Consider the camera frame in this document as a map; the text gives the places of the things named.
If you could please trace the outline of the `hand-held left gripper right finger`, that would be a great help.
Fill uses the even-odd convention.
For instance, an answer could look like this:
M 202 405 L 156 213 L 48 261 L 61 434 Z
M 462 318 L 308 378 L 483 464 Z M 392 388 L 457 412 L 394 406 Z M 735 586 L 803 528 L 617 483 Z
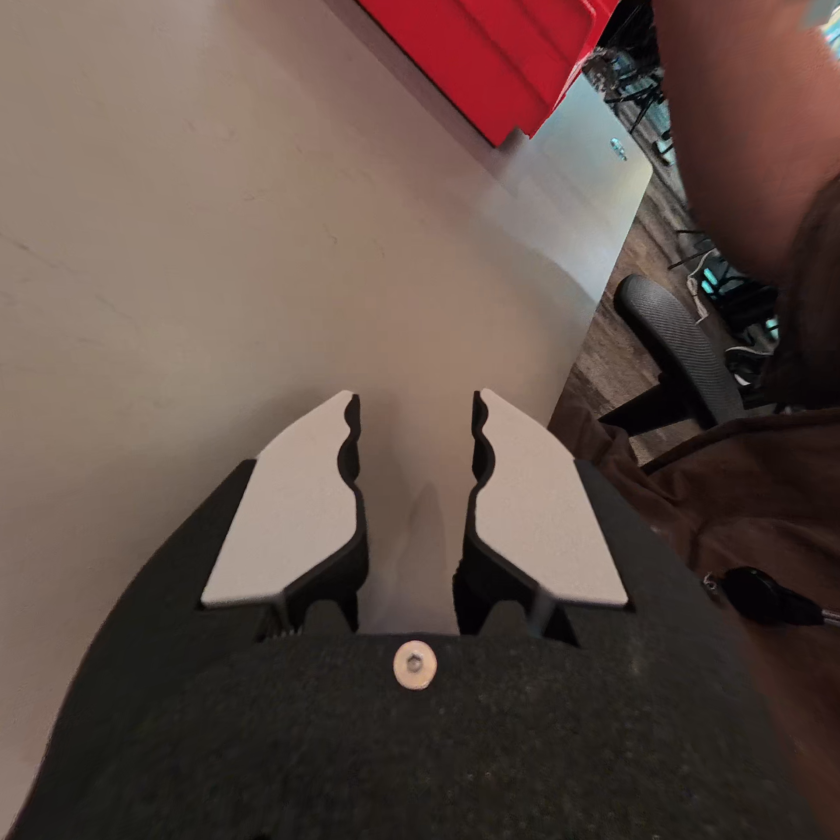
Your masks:
M 546 427 L 490 389 L 474 393 L 472 475 L 454 574 L 459 621 L 501 602 L 528 621 L 563 621 L 566 606 L 624 610 L 629 594 L 577 461 Z

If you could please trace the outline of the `grey desk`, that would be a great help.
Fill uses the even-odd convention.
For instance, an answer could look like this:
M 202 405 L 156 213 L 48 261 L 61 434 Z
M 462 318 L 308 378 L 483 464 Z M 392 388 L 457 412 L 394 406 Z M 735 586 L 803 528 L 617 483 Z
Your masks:
M 362 628 L 455 631 L 473 393 L 549 421 L 652 167 L 585 80 L 491 148 L 356 2 L 1 15 L 5 834 L 138 569 L 336 392 Z

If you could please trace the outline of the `person's brown clothing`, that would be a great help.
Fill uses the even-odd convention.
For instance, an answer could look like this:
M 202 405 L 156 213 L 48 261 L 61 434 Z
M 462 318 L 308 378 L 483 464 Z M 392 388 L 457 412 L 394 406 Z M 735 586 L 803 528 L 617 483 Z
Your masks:
M 794 238 L 781 341 L 763 384 L 801 412 L 750 416 L 640 466 L 628 435 L 568 385 L 549 431 L 598 468 L 698 574 L 752 566 L 816 601 L 839 595 L 839 184 Z M 838 838 L 838 630 L 742 622 L 753 678 L 827 838 Z

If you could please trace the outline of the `person's right forearm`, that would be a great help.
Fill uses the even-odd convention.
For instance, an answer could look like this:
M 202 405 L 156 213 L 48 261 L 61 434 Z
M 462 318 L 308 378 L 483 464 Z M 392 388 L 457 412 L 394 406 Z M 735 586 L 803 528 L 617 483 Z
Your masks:
M 811 5 L 653 2 L 689 212 L 733 265 L 773 285 L 838 174 L 838 62 L 804 26 Z

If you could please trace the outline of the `black office chair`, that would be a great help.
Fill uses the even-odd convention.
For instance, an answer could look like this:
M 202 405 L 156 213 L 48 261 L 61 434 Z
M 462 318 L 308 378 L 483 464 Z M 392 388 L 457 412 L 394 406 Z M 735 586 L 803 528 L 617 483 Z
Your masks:
M 707 431 L 748 417 L 722 358 L 666 288 L 644 276 L 627 276 L 613 306 L 657 365 L 658 383 L 603 415 L 602 424 L 635 437 L 689 420 Z

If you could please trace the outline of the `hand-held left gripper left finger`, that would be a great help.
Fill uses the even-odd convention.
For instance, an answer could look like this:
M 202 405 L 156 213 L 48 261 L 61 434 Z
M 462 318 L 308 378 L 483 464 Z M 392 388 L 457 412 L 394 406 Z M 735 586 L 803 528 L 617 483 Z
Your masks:
M 339 392 L 259 452 L 203 607 L 268 605 L 301 621 L 311 604 L 332 600 L 358 619 L 369 573 L 360 437 L 361 399 Z

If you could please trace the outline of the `red plastic bin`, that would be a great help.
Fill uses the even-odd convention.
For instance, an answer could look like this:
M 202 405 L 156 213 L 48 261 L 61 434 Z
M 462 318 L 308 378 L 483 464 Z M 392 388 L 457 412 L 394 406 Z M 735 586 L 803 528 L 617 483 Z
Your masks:
M 580 75 L 617 1 L 359 1 L 494 147 L 532 138 Z

